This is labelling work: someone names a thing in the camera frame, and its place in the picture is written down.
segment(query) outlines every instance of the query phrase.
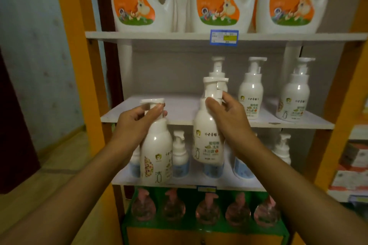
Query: tiled floor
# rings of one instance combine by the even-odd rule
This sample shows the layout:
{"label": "tiled floor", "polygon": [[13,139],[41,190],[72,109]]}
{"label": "tiled floor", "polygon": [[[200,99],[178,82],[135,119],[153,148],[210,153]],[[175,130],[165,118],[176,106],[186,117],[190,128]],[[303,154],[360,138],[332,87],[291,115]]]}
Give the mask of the tiled floor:
{"label": "tiled floor", "polygon": [[[41,170],[10,193],[0,195],[0,233],[40,205],[90,159],[86,132],[78,133],[50,153],[47,159],[42,159]],[[105,235],[100,217],[98,203],[72,244],[104,244]]]}

